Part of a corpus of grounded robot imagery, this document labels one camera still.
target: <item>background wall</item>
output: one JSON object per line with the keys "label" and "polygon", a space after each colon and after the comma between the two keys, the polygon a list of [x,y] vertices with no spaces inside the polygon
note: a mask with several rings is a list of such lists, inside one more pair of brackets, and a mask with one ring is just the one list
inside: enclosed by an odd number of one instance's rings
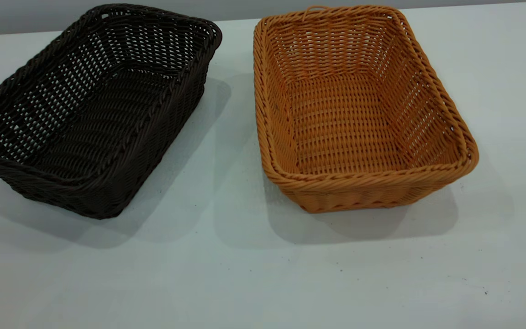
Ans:
{"label": "background wall", "polygon": [[[59,31],[93,6],[111,0],[0,0],[0,33]],[[363,0],[124,0],[212,21],[261,18],[310,5],[359,5]],[[397,8],[517,2],[517,0],[369,0]]]}

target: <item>basket handle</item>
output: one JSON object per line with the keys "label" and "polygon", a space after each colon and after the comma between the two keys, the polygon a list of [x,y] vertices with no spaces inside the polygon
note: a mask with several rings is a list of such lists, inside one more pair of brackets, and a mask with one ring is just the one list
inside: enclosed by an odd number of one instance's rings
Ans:
{"label": "basket handle", "polygon": [[311,9],[330,9],[330,7],[327,7],[327,6],[309,6],[305,12],[303,13],[303,17],[301,18],[301,21],[304,21],[305,20],[305,16],[307,15],[307,13],[311,10]]}

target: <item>weave pattern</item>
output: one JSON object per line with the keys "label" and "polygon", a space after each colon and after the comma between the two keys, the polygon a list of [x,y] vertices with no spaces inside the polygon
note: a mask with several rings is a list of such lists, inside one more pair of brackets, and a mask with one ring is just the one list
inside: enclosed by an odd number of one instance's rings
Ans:
{"label": "weave pattern", "polygon": [[263,170],[304,210],[410,204],[478,163],[468,127],[396,9],[267,17],[253,54]]}
{"label": "weave pattern", "polygon": [[0,177],[26,198],[117,216],[198,104],[211,21],[90,9],[0,85]]}

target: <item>table surface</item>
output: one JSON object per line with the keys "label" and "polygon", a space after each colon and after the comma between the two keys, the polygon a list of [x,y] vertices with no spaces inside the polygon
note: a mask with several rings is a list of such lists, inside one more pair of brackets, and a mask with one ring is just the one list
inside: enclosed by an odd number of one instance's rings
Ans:
{"label": "table surface", "polygon": [[[0,180],[2,328],[526,326],[526,3],[403,11],[480,147],[411,206],[307,214],[261,169],[252,32],[130,206],[95,221]],[[0,82],[58,32],[0,36]]]}

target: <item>woven basket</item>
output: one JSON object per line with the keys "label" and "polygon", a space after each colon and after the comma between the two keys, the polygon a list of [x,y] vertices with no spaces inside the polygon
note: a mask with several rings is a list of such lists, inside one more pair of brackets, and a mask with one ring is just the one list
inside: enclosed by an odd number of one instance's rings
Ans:
{"label": "woven basket", "polygon": [[267,17],[255,28],[254,62],[263,169],[304,210],[410,204],[478,162],[396,9]]}
{"label": "woven basket", "polygon": [[0,85],[0,177],[29,199],[117,216],[198,104],[221,38],[155,8],[86,12]]}

